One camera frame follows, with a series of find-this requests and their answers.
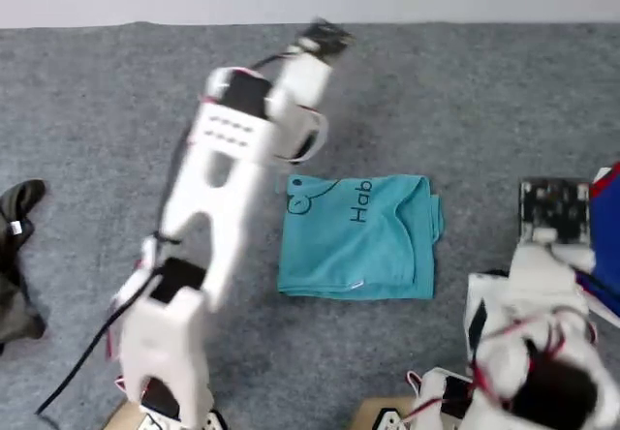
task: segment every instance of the folded cloth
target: folded cloth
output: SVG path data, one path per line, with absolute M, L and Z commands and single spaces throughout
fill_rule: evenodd
M 278 290 L 333 299 L 433 297 L 444 229 L 428 178 L 291 175 Z
M 17 251 L 34 232 L 27 218 L 46 192 L 41 180 L 15 185 L 0 197 L 0 353 L 18 338 L 40 338 L 46 325 L 32 305 Z
M 590 219 L 596 266 L 577 281 L 620 316 L 620 163 L 591 186 Z

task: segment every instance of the printed logo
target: printed logo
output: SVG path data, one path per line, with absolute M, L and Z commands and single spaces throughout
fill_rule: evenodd
M 310 209 L 312 208 L 312 200 L 315 200 L 316 198 L 319 198 L 320 196 L 326 195 L 331 190 L 333 190 L 334 187 L 338 183 L 340 183 L 340 180 L 334 181 L 333 183 L 328 185 L 324 191 L 321 191 L 320 193 L 314 196 L 307 196 L 303 194 L 288 195 L 287 211 L 290 214 L 295 214 L 295 215 L 307 214 L 308 212 L 310 212 Z M 293 180 L 293 184 L 295 186 L 301 186 L 303 185 L 303 182 L 299 178 L 296 178 Z

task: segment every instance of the clothing tag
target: clothing tag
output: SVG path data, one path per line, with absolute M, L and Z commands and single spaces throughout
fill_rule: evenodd
M 363 287 L 363 286 L 364 286 L 364 281 L 363 280 L 359 280 L 358 282 L 353 283 L 351 285 L 350 290 L 354 290 L 355 288 L 359 288 L 359 287 Z
M 19 220 L 13 220 L 11 222 L 11 231 L 13 232 L 13 235 L 23 233 L 23 228 L 21 227 L 21 222 Z

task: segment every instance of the wooden base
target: wooden base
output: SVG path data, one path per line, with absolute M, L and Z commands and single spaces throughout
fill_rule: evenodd
M 382 408 L 395 408 L 401 415 L 406 415 L 413 406 L 412 396 L 400 396 L 391 398 L 369 398 L 362 401 L 349 430 L 372 430 L 377 415 Z M 110 418 L 103 430 L 138 430 L 144 414 L 138 406 L 132 403 L 124 403 Z M 442 415 L 444 428 L 452 430 L 458 420 L 448 415 Z
M 137 405 L 125 402 L 111 416 L 103 430 L 137 430 L 144 419 Z

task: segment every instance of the black cable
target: black cable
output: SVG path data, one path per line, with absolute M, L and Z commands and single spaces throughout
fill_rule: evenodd
M 155 425 L 158 428 L 158 430 L 164 430 L 164 428 L 160 425 L 160 423 L 157 420 L 155 420 L 151 414 L 146 413 L 146 415 L 148 416 L 148 418 L 150 418 L 151 423 Z
M 174 185 L 174 181 L 176 180 L 176 176 L 178 175 L 178 170 L 180 169 L 181 161 L 183 158 L 183 152 L 184 152 L 183 146 L 187 142 L 187 137 L 189 136 L 189 133 L 191 131 L 191 125 L 192 124 L 190 123 L 183 130 L 183 134 L 181 135 L 181 138 L 179 139 L 177 145 L 174 148 L 174 151 L 172 153 L 172 160 L 171 160 L 170 168 L 166 176 L 166 184 L 164 187 L 164 193 L 162 194 L 160 198 L 160 203 L 158 205 L 157 230 L 153 233 L 155 237 L 155 258 L 154 260 L 156 263 L 157 263 L 157 260 L 159 259 L 160 250 L 164 242 L 178 243 L 178 241 L 169 240 L 169 239 L 164 238 L 162 235 L 160 235 L 159 228 L 161 227 L 161 224 L 162 224 L 162 215 L 164 213 L 164 206 L 166 205 L 166 201 L 170 197 L 171 189 Z M 49 417 L 42 415 L 43 411 L 52 402 L 54 402 L 54 400 L 58 396 L 60 396 L 60 394 L 69 385 L 71 380 L 74 379 L 74 377 L 76 376 L 76 374 L 78 373 L 79 369 L 84 364 L 88 356 L 91 355 L 92 352 L 95 350 L 95 347 L 97 346 L 99 341 L 103 338 L 103 336 L 106 334 L 108 329 L 118 320 L 118 318 L 120 318 L 125 312 L 127 312 L 127 310 L 130 307 L 132 307 L 132 305 L 144 293 L 144 290 L 146 290 L 149 283 L 153 280 L 153 278 L 155 278 L 156 275 L 158 275 L 158 273 L 159 272 L 157 272 L 156 270 L 152 270 L 150 275 L 146 279 L 146 281 L 138 288 L 138 290 L 106 319 L 106 321 L 101 326 L 99 331 L 97 331 L 97 334 L 95 334 L 91 342 L 88 344 L 84 352 L 81 354 L 81 356 L 77 360 L 74 367 L 71 369 L 69 374 L 67 374 L 67 377 L 65 377 L 62 383 L 48 396 L 48 398 L 44 401 L 44 403 L 41 406 L 39 406 L 37 411 L 35 411 L 36 416 L 44 420 L 52 428 L 55 428 L 55 429 L 59 428 L 56 422 L 51 420 Z
M 286 57 L 289 57 L 291 55 L 295 55 L 296 52 L 280 52 L 279 54 L 273 54 L 273 55 L 269 55 L 268 57 L 266 57 L 263 60 L 259 60 L 257 63 L 255 63 L 254 65 L 251 65 L 249 67 L 250 70 L 258 70 L 261 69 L 262 67 L 264 67 L 267 64 L 270 64 L 271 62 L 275 62 L 276 60 L 280 60 L 280 59 L 284 59 Z
M 67 377 L 65 377 L 65 380 L 63 380 L 62 383 L 48 396 L 48 398 L 44 401 L 44 403 L 41 406 L 39 406 L 39 408 L 35 412 L 35 415 L 40 415 L 58 396 L 60 396 L 60 393 L 62 393 L 65 390 L 67 385 L 76 376 L 76 374 L 78 373 L 83 363 L 86 361 L 88 356 L 91 355 L 91 353 L 93 352 L 93 350 L 95 349 L 99 341 L 102 339 L 102 337 L 106 334 L 106 332 L 111 327 L 111 325 L 114 322 L 116 322 L 116 320 L 120 316 L 122 316 L 127 311 L 127 309 L 129 309 L 138 300 L 140 295 L 144 292 L 144 290 L 146 290 L 146 287 L 156 275 L 157 275 L 157 272 L 153 271 L 150 274 L 150 276 L 146 279 L 146 281 L 132 295 L 132 297 L 130 297 L 127 301 L 125 301 L 124 304 L 122 304 L 118 309 L 114 311 L 112 315 L 108 317 L 108 319 L 104 322 L 104 324 L 99 329 L 97 334 L 93 337 L 89 345 L 86 347 L 84 352 L 81 354 L 81 356 L 76 362 L 76 365 L 74 365 L 73 369 L 71 369 L 71 372 L 67 374 Z
M 52 428 L 53 430 L 60 430 L 60 425 L 58 425 L 58 423 L 56 423 L 56 421 L 53 418 L 48 417 L 47 415 L 41 415 L 41 414 L 36 414 L 36 416 L 40 421 L 45 423 L 49 428 Z

